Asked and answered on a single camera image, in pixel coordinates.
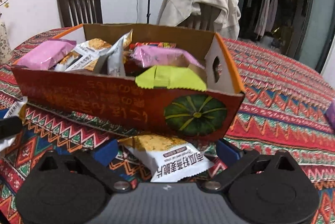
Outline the purple tissue pack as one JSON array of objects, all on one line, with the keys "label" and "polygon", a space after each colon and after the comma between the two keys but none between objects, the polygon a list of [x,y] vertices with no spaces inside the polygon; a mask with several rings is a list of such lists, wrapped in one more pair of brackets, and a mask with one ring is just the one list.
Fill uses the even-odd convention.
[{"label": "purple tissue pack", "polygon": [[325,117],[332,129],[335,130],[335,99],[332,100],[329,108],[326,110]]}]

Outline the floral ceramic vase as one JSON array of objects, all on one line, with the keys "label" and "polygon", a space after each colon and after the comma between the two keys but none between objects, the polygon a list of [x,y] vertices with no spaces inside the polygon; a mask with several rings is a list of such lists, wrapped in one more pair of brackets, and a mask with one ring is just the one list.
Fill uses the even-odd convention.
[{"label": "floral ceramic vase", "polygon": [[12,58],[12,49],[7,36],[7,29],[3,19],[0,19],[0,64],[6,64]]}]

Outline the white yellow cracker packet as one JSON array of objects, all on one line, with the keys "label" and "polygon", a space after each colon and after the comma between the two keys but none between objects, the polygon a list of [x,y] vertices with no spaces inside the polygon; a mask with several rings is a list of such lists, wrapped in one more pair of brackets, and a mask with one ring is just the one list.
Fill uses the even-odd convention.
[{"label": "white yellow cracker packet", "polygon": [[178,137],[143,134],[123,138],[119,144],[151,171],[152,183],[176,183],[214,165],[194,145]]},{"label": "white yellow cracker packet", "polygon": [[54,71],[93,71],[98,58],[106,54],[112,45],[102,39],[91,39],[77,44],[60,62]]}]

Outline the dark wooden chair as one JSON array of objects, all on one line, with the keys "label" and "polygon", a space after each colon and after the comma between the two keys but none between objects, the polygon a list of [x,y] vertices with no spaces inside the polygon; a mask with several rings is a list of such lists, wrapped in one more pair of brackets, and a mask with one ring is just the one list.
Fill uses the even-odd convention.
[{"label": "dark wooden chair", "polygon": [[63,27],[79,24],[102,24],[100,0],[57,0]]}]

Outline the red orange snack bag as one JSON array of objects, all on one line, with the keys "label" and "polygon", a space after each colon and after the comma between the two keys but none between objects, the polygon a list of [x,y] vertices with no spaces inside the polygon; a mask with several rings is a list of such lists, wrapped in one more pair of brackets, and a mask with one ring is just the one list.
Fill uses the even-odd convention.
[{"label": "red orange snack bag", "polygon": [[176,44],[171,42],[136,42],[129,45],[129,50],[134,50],[138,46],[155,46],[159,48],[175,48]]}]

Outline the patterned red tablecloth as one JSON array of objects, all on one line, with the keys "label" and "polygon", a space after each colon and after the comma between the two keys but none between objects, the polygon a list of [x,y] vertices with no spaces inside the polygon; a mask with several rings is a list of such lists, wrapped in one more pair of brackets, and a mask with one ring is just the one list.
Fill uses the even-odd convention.
[{"label": "patterned red tablecloth", "polygon": [[[245,99],[225,138],[262,154],[285,149],[318,190],[313,223],[334,223],[334,131],[324,112],[334,89],[311,68],[259,46],[226,43],[245,86]],[[15,195],[40,157],[94,148],[109,138],[133,135],[131,129],[82,113],[28,105],[24,129],[1,156],[1,212],[21,223]]]}]

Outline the orange cardboard pumpkin box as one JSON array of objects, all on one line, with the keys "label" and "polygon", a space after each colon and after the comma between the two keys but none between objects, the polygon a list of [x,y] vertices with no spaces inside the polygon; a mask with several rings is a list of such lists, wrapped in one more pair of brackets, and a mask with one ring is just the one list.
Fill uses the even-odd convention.
[{"label": "orange cardboard pumpkin box", "polygon": [[172,42],[205,67],[204,91],[163,83],[147,88],[133,77],[92,73],[31,70],[13,64],[11,70],[30,101],[64,111],[105,118],[125,128],[216,141],[229,129],[245,97],[245,88],[223,38],[214,32],[152,24],[80,24],[60,34],[82,42],[100,38],[114,43],[133,33],[135,42]]}]

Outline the chair with beige jacket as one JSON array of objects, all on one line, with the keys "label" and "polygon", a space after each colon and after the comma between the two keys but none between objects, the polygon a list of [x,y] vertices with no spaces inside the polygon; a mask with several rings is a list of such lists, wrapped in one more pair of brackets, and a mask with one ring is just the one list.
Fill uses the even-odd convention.
[{"label": "chair with beige jacket", "polygon": [[178,26],[195,30],[214,31],[214,21],[220,12],[221,10],[216,7],[201,3],[200,15],[191,14]]}]

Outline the pink snack packet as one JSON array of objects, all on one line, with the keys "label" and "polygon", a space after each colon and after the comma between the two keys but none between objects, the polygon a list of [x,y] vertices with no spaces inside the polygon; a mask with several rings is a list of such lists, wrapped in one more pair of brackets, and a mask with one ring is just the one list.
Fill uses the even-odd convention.
[{"label": "pink snack packet", "polygon": [[22,56],[17,65],[31,70],[48,70],[70,53],[76,45],[74,40],[46,40]]},{"label": "pink snack packet", "polygon": [[131,58],[143,68],[155,65],[188,67],[192,64],[204,69],[204,66],[194,56],[179,48],[160,48],[150,45],[137,46],[132,52]]}]

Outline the white grey snack packet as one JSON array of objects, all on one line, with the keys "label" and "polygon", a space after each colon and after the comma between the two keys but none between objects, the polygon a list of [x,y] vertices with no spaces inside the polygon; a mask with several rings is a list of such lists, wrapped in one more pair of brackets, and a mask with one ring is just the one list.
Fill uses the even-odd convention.
[{"label": "white grey snack packet", "polygon": [[125,77],[124,58],[125,49],[132,42],[133,30],[120,37],[106,54],[97,59],[93,73],[109,75],[112,77]]}]

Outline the beige jacket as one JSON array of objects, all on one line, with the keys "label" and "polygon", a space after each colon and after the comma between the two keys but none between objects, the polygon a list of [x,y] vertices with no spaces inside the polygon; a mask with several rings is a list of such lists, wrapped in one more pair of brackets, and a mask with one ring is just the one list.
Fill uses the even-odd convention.
[{"label": "beige jacket", "polygon": [[241,18],[239,0],[163,0],[157,24],[210,30],[236,40]]}]

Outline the green snack packet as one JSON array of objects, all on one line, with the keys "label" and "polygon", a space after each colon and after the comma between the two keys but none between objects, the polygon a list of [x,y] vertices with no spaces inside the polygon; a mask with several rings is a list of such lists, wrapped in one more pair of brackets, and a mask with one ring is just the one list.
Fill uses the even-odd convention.
[{"label": "green snack packet", "polygon": [[207,89],[206,72],[193,64],[188,67],[155,65],[138,75],[135,82],[143,89]]}]

